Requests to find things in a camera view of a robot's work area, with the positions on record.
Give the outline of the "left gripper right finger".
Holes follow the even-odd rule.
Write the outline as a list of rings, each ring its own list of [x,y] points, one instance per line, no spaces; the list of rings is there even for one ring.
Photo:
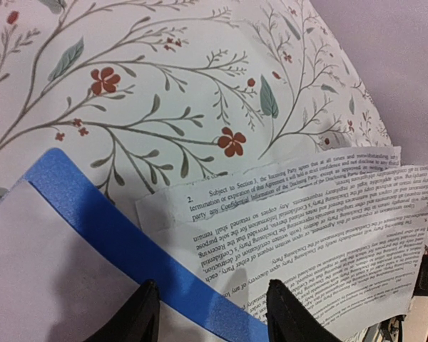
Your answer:
[[[267,330],[272,342],[339,342],[320,325],[281,280],[270,280],[266,293]]]

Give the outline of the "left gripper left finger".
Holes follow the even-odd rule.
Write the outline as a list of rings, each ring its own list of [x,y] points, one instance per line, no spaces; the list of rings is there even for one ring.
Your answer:
[[[158,340],[160,293],[154,280],[146,280],[113,317],[85,342]]]

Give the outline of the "blue ring binder folder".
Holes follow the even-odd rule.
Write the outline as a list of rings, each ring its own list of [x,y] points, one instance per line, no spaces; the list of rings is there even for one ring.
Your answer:
[[[60,149],[24,174],[45,200],[103,257],[135,282],[156,281],[163,302],[226,341],[267,341],[267,326],[161,249],[106,199]]]

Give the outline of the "printed text paper sheet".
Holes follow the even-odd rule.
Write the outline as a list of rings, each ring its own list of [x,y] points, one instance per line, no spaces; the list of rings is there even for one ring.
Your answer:
[[[265,318],[280,280],[339,338],[405,314],[428,227],[428,165],[330,180],[189,215],[180,191],[137,204],[162,249],[234,304]]]

